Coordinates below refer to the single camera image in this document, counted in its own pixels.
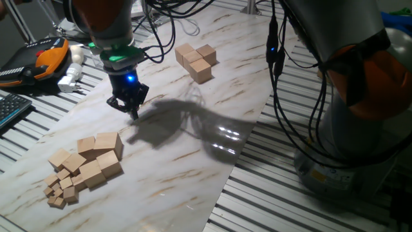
wooden block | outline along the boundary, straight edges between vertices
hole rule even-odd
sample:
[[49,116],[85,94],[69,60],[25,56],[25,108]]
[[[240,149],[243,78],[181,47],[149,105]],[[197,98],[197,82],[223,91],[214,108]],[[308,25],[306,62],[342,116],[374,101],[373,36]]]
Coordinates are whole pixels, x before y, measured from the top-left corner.
[[79,201],[79,192],[74,186],[68,187],[64,190],[63,198],[67,203]]
[[63,168],[61,171],[58,172],[56,175],[59,180],[64,180],[66,177],[70,176],[70,172]]
[[97,160],[81,166],[80,174],[82,174],[83,181],[89,188],[93,188],[106,181]]
[[204,59],[190,64],[189,73],[198,84],[202,84],[212,78],[212,67]]
[[53,185],[53,187],[51,187],[51,188],[52,188],[53,191],[56,191],[60,188],[60,184],[57,183],[57,184]]
[[46,197],[51,197],[53,196],[53,189],[51,187],[47,187],[44,191],[44,194],[46,194]]
[[95,141],[94,136],[79,139],[77,141],[77,153],[87,160],[94,160],[96,158],[95,152],[93,151],[95,148]]
[[117,132],[98,133],[96,136],[95,153],[96,157],[109,151],[116,153],[117,159],[122,159],[123,143]]
[[189,65],[193,63],[194,61],[198,61],[202,59],[203,57],[195,50],[183,55],[183,67],[186,70],[189,70]]
[[48,160],[56,171],[61,171],[63,169],[62,163],[69,158],[70,153],[65,149],[60,148],[56,153],[54,153]]
[[72,177],[71,182],[73,183],[73,186],[77,191],[82,191],[83,189],[87,188],[86,183],[84,183],[83,181],[82,174],[78,174],[77,176]]
[[183,66],[183,55],[191,51],[194,51],[194,49],[188,43],[185,43],[174,49],[174,53],[176,54],[176,60],[179,62],[180,65]]
[[79,174],[79,167],[82,166],[86,162],[86,158],[83,156],[79,155],[78,153],[73,153],[70,155],[69,158],[67,158],[63,162],[63,166],[73,175],[78,175]]
[[49,204],[50,207],[54,207],[54,202],[56,201],[56,199],[57,197],[51,196],[47,201],[47,204]]
[[63,190],[59,188],[58,190],[54,191],[54,196],[59,197],[63,194]]
[[60,181],[60,186],[63,190],[70,186],[73,186],[73,183],[71,182],[71,178],[67,177],[64,180]]
[[109,151],[96,159],[104,177],[106,178],[122,171],[122,167],[114,151]]
[[53,203],[53,206],[62,209],[66,206],[66,201],[61,197],[57,197],[56,201]]
[[47,186],[52,187],[59,182],[59,178],[57,178],[56,174],[51,174],[44,181]]
[[201,56],[203,56],[203,59],[210,64],[211,66],[214,66],[218,61],[216,60],[216,50],[212,48],[210,45],[206,44],[205,46],[202,46],[201,48],[196,50]]

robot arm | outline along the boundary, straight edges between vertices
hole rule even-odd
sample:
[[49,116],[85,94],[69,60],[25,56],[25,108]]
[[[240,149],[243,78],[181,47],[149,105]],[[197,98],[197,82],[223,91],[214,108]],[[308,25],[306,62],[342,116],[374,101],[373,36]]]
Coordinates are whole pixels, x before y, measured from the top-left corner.
[[92,52],[100,54],[109,74],[113,96],[107,103],[137,119],[149,87],[139,82],[136,73],[137,64],[144,60],[144,51],[132,46],[133,0],[73,0],[73,4],[89,28]]

wire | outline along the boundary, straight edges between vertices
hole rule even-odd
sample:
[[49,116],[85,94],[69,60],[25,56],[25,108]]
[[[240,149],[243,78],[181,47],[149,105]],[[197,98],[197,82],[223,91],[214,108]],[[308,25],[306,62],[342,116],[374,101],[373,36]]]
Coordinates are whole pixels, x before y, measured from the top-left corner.
[[171,12],[168,11],[168,10],[172,10],[172,8],[170,8],[170,7],[168,8],[167,4],[174,3],[174,2],[172,2],[172,1],[168,1],[167,3],[163,3],[163,2],[162,2],[162,3],[159,3],[159,2],[155,3],[153,0],[148,0],[148,1],[147,1],[147,4],[148,4],[149,6],[151,6],[152,8],[154,8],[155,10],[157,10],[157,11],[158,11],[159,13],[161,13],[162,15],[165,15],[165,16],[167,16],[167,17],[172,17],[172,18],[174,18],[174,19],[185,19],[185,18],[191,17],[191,16],[193,16],[193,15],[201,12],[201,11],[204,10],[206,7],[208,7],[210,4],[212,4],[214,1],[215,1],[215,0],[210,0],[208,3],[204,4],[201,8],[195,10],[194,12],[189,13],[189,10],[193,10],[194,7],[195,7],[197,4],[200,3],[200,0],[197,0],[197,2],[194,4],[194,6],[192,6],[192,7],[191,7],[189,10],[187,10],[186,12],[183,12],[183,13],[182,13],[182,14],[184,14],[184,15],[172,15]]
[[146,20],[146,16],[144,16],[142,18],[142,20],[140,20],[140,22],[137,24],[136,28],[133,30],[133,33],[135,33],[137,31],[137,29],[139,28],[140,25],[142,25],[142,23]]
[[[282,23],[281,28],[280,28],[280,30],[279,30],[279,34],[281,33],[282,28],[283,28],[283,29],[286,28],[286,22],[283,22],[283,23]],[[298,67],[300,67],[300,68],[305,68],[305,69],[307,69],[307,68],[315,68],[315,67],[318,67],[318,66],[319,66],[319,63],[313,64],[313,65],[307,66],[307,67],[301,66],[300,64],[296,63],[296,62],[290,57],[289,53],[288,53],[286,50],[285,50],[285,53],[286,53],[286,55],[288,56],[288,58],[289,58],[296,66],[298,66]]]
[[185,26],[183,25],[182,21],[179,20],[179,19],[177,19],[176,21],[178,21],[178,22],[181,24],[183,31],[184,31],[187,35],[195,36],[195,35],[198,35],[198,34],[200,33],[200,28],[199,28],[198,22],[196,22],[196,20],[194,20],[194,19],[184,19],[184,20],[186,20],[187,22],[193,24],[193,25],[196,27],[193,32],[188,32],[188,31],[185,29]]

table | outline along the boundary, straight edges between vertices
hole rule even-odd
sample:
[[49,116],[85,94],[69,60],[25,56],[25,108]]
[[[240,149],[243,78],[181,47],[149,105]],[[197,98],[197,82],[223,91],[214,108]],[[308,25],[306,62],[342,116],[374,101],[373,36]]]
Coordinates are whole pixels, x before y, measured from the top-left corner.
[[[0,214],[28,231],[201,231],[271,91],[265,62],[269,19],[209,7],[193,17],[201,32],[176,46],[210,44],[217,50],[213,80],[197,85],[175,61],[145,62],[140,80],[150,86],[140,120],[110,108],[104,79],[15,165],[0,176]],[[295,41],[287,31],[288,47]],[[159,28],[162,41],[169,24]],[[155,44],[150,37],[141,46]],[[57,149],[76,151],[76,140],[118,131],[124,173],[80,192],[78,204],[49,208],[42,181]]]

small wooden cube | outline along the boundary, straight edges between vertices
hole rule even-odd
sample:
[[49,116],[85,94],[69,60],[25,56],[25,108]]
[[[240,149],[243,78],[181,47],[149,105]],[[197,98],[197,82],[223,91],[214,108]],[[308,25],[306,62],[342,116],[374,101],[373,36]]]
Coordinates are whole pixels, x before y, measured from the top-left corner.
[[123,143],[117,132],[98,133],[96,136],[95,153],[96,157],[109,151],[116,153],[117,159],[122,159]]
[[82,166],[86,162],[86,158],[83,156],[73,153],[70,155],[69,158],[67,158],[63,162],[63,166],[73,175],[78,175],[79,174],[79,167]]
[[114,151],[109,151],[96,159],[104,177],[106,178],[122,171],[122,167]]
[[53,191],[56,191],[60,188],[60,184],[57,183],[57,184],[53,185],[53,187],[51,187],[51,188],[52,188]]
[[86,183],[89,188],[93,188],[106,181],[97,160],[81,166],[80,173],[82,174],[84,183]]
[[201,56],[203,56],[203,59],[210,64],[211,66],[214,66],[218,61],[216,60],[216,50],[212,48],[209,44],[206,44],[205,46],[202,46],[201,48],[196,50]]
[[54,202],[56,201],[56,199],[57,197],[51,196],[47,201],[47,204],[49,204],[50,207],[54,207]]
[[70,186],[73,186],[73,183],[71,182],[71,178],[67,177],[64,180],[60,181],[60,186],[63,190]]
[[57,197],[56,201],[53,204],[53,206],[56,207],[56,208],[62,209],[66,206],[66,201],[61,197]]
[[59,188],[58,190],[54,191],[54,196],[59,197],[63,194],[63,190]]
[[193,63],[194,61],[198,61],[202,59],[203,57],[195,50],[183,55],[183,67],[186,70],[189,70],[189,65]]
[[44,191],[44,194],[46,194],[46,197],[51,197],[53,196],[53,189],[51,187],[47,187]]
[[86,183],[84,183],[83,181],[82,174],[78,174],[77,176],[72,177],[71,182],[73,183],[73,186],[77,191],[82,191],[83,189],[87,188]]
[[44,181],[47,186],[52,187],[59,182],[59,178],[57,178],[56,174],[51,174]]
[[63,168],[61,171],[58,172],[56,175],[59,180],[64,180],[66,177],[70,176],[70,172]]
[[94,136],[79,139],[77,141],[77,153],[87,160],[94,160],[96,158],[95,152],[93,151],[95,148],[95,141]]
[[67,203],[79,201],[79,192],[74,186],[68,187],[64,190],[63,198]]
[[202,84],[212,79],[212,67],[204,59],[191,63],[188,71],[194,81],[198,84]]
[[70,153],[65,149],[60,148],[56,153],[54,153],[48,160],[56,171],[61,171],[63,169],[62,163],[69,158]]
[[194,49],[188,43],[185,43],[174,49],[174,52],[176,54],[176,60],[179,62],[180,65],[183,66],[183,55],[191,51],[194,51]]

